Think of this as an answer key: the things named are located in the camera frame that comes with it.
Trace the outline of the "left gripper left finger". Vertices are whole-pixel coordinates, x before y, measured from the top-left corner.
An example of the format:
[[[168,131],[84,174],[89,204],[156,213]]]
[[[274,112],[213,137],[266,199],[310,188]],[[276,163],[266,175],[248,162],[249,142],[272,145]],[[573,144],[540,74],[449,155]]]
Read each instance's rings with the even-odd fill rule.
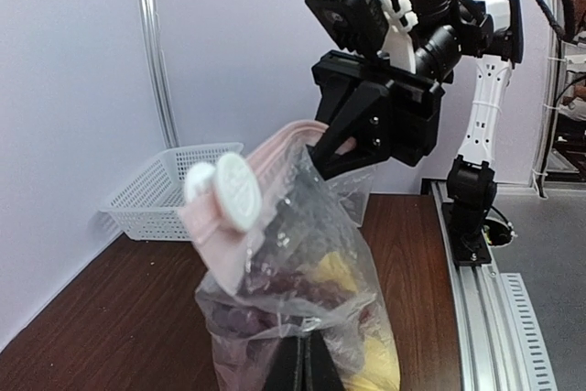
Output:
[[[304,389],[305,345],[305,339],[300,337],[280,341],[264,384],[265,391]]]

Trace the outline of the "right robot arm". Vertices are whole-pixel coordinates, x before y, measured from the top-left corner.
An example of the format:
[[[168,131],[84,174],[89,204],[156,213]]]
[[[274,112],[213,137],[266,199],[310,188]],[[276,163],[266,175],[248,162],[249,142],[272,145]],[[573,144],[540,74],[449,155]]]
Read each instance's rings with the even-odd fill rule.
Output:
[[[441,211],[458,266],[491,262],[494,135],[524,40],[519,0],[305,0],[335,42],[313,66],[326,131],[310,155],[325,179],[435,148],[444,87],[475,60],[472,109]]]

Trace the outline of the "clear zip top bag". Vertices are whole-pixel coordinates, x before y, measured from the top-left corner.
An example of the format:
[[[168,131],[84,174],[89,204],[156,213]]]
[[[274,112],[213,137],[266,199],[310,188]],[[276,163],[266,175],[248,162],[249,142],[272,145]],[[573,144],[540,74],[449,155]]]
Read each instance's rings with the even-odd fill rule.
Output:
[[[323,123],[297,121],[248,156],[226,153],[214,164],[189,169],[179,218],[206,274],[215,275],[227,293],[236,291],[255,264],[282,267],[301,246],[315,253],[360,244],[370,250],[310,158],[325,131]],[[277,348],[244,364],[226,363],[212,350],[219,388],[264,390]]]

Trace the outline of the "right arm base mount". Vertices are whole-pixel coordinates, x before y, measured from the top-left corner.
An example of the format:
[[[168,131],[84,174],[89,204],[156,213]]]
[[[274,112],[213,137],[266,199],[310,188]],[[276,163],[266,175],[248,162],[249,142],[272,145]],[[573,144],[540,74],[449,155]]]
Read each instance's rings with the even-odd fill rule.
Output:
[[[452,226],[453,203],[441,204],[443,221],[447,227],[448,245],[452,260],[456,267],[476,267],[489,265],[493,262],[483,232],[466,235],[457,232]]]

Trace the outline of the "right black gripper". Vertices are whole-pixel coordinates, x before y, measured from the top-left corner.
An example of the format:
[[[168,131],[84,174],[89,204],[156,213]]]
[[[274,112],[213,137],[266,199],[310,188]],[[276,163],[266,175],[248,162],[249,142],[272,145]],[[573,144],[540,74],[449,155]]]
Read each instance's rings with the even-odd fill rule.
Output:
[[[315,119],[327,129],[310,157],[323,179],[390,158],[415,167],[436,146],[438,82],[340,51],[311,71],[321,94]]]

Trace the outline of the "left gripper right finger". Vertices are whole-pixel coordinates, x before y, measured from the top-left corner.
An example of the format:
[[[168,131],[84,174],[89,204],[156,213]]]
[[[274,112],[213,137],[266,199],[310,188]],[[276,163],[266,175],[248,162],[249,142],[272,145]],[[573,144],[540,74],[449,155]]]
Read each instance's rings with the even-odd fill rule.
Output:
[[[301,390],[345,390],[335,362],[320,331],[313,331],[303,342]]]

